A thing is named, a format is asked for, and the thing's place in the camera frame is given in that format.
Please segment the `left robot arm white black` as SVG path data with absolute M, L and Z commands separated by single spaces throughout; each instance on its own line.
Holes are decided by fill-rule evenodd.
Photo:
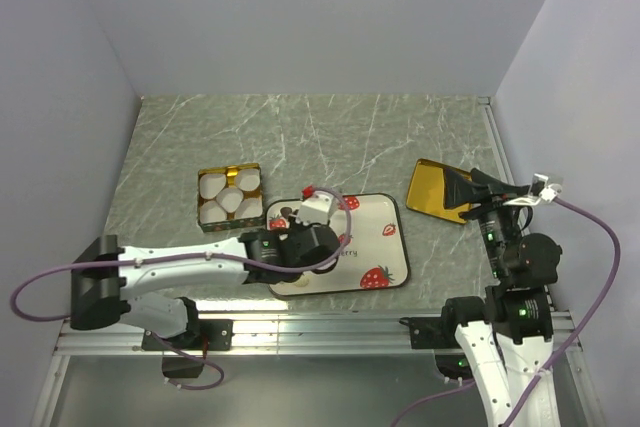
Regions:
M 196 304 L 162 290 L 292 283 L 307 271 L 330 272 L 340 248 L 325 224 L 258 229 L 214 243 L 159 249 L 121 246 L 114 235 L 98 237 L 71 273 L 70 325 L 93 331 L 122 323 L 188 349 L 203 335 Z

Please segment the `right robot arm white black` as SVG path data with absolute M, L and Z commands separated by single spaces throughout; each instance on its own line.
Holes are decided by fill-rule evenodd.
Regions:
M 444 168 L 445 209 L 478 223 L 495 284 L 484 297 L 446 301 L 440 333 L 460 346 L 490 426 L 557 426 L 554 377 L 547 361 L 554 327 L 547 286 L 558 279 L 561 247 L 545 234 L 526 233 L 522 212 L 553 202 L 560 181 L 537 174 L 515 186 L 477 169 Z

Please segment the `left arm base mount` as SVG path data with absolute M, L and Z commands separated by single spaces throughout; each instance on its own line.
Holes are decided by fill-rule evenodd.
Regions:
M 231 319 L 200 321 L 200 332 L 193 338 L 169 340 L 150 331 L 143 335 L 141 350 L 161 354 L 161 371 L 174 383 L 196 381 L 213 361 L 213 355 L 231 348 L 234 322 Z

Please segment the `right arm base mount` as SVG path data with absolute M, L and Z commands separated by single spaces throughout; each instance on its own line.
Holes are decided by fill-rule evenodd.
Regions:
M 399 323 L 409 331 L 412 350 L 429 350 L 434 354 L 435 370 L 440 378 L 462 383 L 473 379 L 469 361 L 446 332 L 440 317 L 401 317 Z

